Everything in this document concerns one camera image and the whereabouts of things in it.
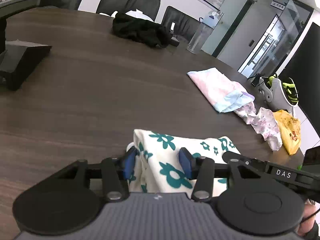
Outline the operator right hand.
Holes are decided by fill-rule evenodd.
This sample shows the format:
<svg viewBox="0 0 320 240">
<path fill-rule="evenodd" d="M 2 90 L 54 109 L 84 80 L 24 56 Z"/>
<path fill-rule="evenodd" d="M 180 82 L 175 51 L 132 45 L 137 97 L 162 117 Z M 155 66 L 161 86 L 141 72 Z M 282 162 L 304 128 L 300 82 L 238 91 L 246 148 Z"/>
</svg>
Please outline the operator right hand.
<svg viewBox="0 0 320 240">
<path fill-rule="evenodd" d="M 307 200 L 305 202 L 302 222 L 299 225 L 297 234 L 303 239 L 316 240 L 319 239 L 318 230 L 319 225 L 316 222 L 316 215 L 319 209 L 314 202 Z"/>
</svg>

